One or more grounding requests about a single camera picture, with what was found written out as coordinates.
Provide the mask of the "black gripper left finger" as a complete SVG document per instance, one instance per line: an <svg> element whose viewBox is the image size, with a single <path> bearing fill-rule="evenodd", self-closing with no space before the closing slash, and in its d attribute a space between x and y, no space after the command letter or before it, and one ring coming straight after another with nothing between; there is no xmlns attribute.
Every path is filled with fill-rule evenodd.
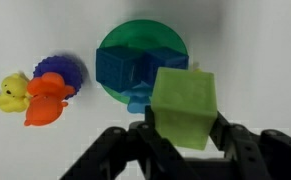
<svg viewBox="0 0 291 180"><path fill-rule="evenodd" d="M145 125L148 129L156 131L155 114L150 105L145 107Z"/></svg>

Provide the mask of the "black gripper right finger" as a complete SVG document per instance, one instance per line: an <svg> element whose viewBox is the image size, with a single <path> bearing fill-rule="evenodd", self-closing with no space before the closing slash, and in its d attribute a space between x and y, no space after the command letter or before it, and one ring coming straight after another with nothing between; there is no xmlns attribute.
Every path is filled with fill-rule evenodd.
<svg viewBox="0 0 291 180"><path fill-rule="evenodd" d="M225 137L224 133L229 126L230 123L226 120L226 118L220 112L217 112L217 118L209 134L212 141L222 142Z"/></svg>

